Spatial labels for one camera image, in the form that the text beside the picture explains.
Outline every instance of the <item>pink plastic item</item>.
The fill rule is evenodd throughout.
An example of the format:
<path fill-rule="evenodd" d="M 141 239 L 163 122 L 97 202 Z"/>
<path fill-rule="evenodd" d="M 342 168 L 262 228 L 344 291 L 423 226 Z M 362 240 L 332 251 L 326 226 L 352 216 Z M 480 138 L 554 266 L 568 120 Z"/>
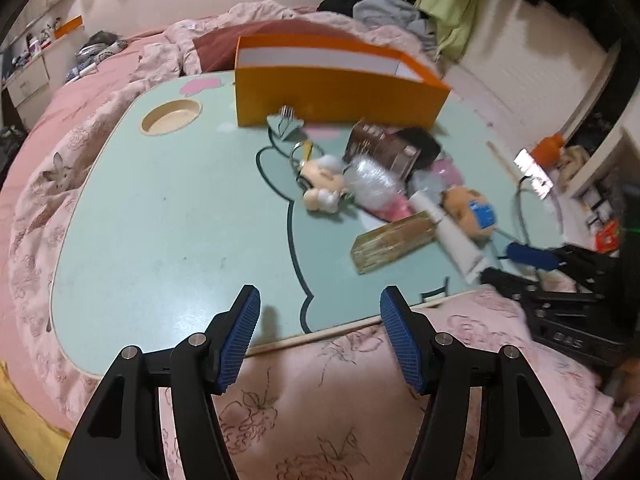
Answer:
<path fill-rule="evenodd" d="M 331 140 L 340 137 L 338 128 L 326 124 L 308 124 L 305 125 L 304 131 L 311 140 Z"/>
<path fill-rule="evenodd" d="M 207 90 L 209 88 L 218 88 L 222 85 L 222 81 L 217 77 L 200 77 L 197 79 L 192 79 L 182 88 L 180 88 L 180 94 L 185 97 L 192 97 L 196 94 L 199 94 L 203 90 Z"/>
<path fill-rule="evenodd" d="M 465 179 L 462 177 L 460 170 L 456 168 L 453 161 L 448 158 L 436 160 L 431 165 L 430 170 L 442 179 L 447 188 L 462 186 L 465 183 Z"/>
<path fill-rule="evenodd" d="M 398 198 L 393 200 L 385 209 L 372 211 L 372 213 L 386 222 L 402 220 L 414 214 L 414 210 L 409 205 L 409 201 L 404 195 L 398 194 Z"/>

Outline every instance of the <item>orange box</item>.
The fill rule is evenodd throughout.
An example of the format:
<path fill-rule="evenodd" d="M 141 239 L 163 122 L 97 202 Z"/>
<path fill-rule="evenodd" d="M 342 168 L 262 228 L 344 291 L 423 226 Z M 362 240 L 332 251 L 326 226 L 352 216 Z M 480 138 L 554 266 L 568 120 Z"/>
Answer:
<path fill-rule="evenodd" d="M 308 122 L 431 128 L 449 91 L 427 67 L 391 48 L 299 34 L 238 40 L 239 126 L 264 124 L 287 105 Z"/>
<path fill-rule="evenodd" d="M 65 34 L 70 33 L 72 30 L 76 30 L 76 28 L 82 25 L 82 16 L 76 16 L 74 19 L 69 20 L 63 25 L 60 25 L 55 31 L 54 36 L 57 40 L 62 38 Z"/>

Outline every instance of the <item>low table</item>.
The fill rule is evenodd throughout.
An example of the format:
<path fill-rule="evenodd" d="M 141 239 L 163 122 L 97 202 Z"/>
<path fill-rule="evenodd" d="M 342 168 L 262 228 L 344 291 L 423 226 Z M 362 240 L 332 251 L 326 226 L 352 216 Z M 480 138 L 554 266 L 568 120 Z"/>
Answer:
<path fill-rule="evenodd" d="M 200 108 L 193 122 L 164 135 L 142 133 L 150 111 L 183 98 L 181 89 L 202 78 L 220 86 L 204 82 L 191 97 Z M 470 288 L 437 242 L 358 275 L 350 249 L 376 221 L 355 208 L 308 213 L 285 157 L 298 139 L 271 142 L 266 127 L 238 128 L 233 78 L 224 72 L 156 86 L 131 105 L 100 152 L 52 287 L 53 329 L 77 368 L 101 375 L 129 344 L 145 352 L 173 347 L 228 310 L 245 283 L 262 297 L 252 344 L 374 316 L 387 285 L 413 303 L 446 280 L 448 294 Z M 350 130 L 308 132 L 340 156 Z M 433 132 L 466 184 L 489 198 L 501 230 L 521 238 L 516 185 L 486 145 L 500 149 L 500 141 L 453 95 Z M 522 204 L 532 243 L 558 245 L 553 210 L 530 192 Z M 484 251 L 516 272 L 495 260 L 509 241 L 494 234 Z"/>

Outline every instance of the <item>blue gripper pad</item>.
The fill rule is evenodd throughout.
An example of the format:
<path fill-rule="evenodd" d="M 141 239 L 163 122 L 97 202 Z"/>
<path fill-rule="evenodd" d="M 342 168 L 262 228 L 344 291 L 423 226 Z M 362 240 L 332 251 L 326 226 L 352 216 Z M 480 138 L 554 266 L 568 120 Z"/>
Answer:
<path fill-rule="evenodd" d="M 260 316 L 260 292 L 257 288 L 249 294 L 236 319 L 220 354 L 220 373 L 216 381 L 220 391 L 226 392 L 236 382 L 246 349 L 254 335 Z"/>
<path fill-rule="evenodd" d="M 506 256 L 516 264 L 530 265 L 536 269 L 556 270 L 560 265 L 553 253 L 516 242 L 507 245 Z"/>
<path fill-rule="evenodd" d="M 380 315 L 404 375 L 404 380 L 413 386 L 418 394 L 424 394 L 426 380 L 422 374 L 420 349 L 414 341 L 409 327 L 404 322 L 394 298 L 386 289 L 380 294 Z"/>

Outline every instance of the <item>bed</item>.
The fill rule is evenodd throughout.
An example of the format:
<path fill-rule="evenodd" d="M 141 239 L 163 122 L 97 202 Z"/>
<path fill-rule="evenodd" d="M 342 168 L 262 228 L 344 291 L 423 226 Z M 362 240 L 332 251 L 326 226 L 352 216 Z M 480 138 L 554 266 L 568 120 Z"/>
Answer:
<path fill-rule="evenodd" d="M 292 18 L 430 63 L 419 42 L 397 27 L 369 30 L 345 16 L 301 12 L 271 0 L 239 4 L 221 16 L 131 38 L 128 49 L 103 62 L 97 74 L 60 89 L 27 138 L 0 193 L 0 239 L 8 254 L 0 278 L 0 351 L 18 389 L 49 422 L 71 430 L 97 384 L 59 348 L 50 329 L 49 287 L 79 189 L 106 137 L 142 92 L 180 72 L 200 73 L 196 38 L 231 25 Z M 72 181 L 44 176 L 56 171 L 55 152 L 74 169 Z M 531 341 L 516 303 L 485 287 L 423 312 L 436 329 L 470 346 L 495 351 L 510 343 L 523 349 L 572 440 L 583 477 L 592 478 L 609 460 L 633 413 L 617 417 L 612 399 L 596 389 L 594 374 Z M 261 478 L 264 471 L 279 480 L 400 478 L 425 399 L 404 384 L 377 320 L 344 332 L 324 340 L 310 335 L 296 346 L 256 354 L 245 361 L 238 383 L 216 399 L 241 478 Z M 372 390 L 379 394 L 371 396 Z M 478 392 L 472 393 L 475 409 L 477 400 Z M 183 474 L 170 406 L 170 390 L 164 390 L 162 437 L 170 476 L 178 479 Z M 477 416 L 472 408 L 461 479 L 471 473 Z M 385 451 L 394 459 L 386 460 Z"/>

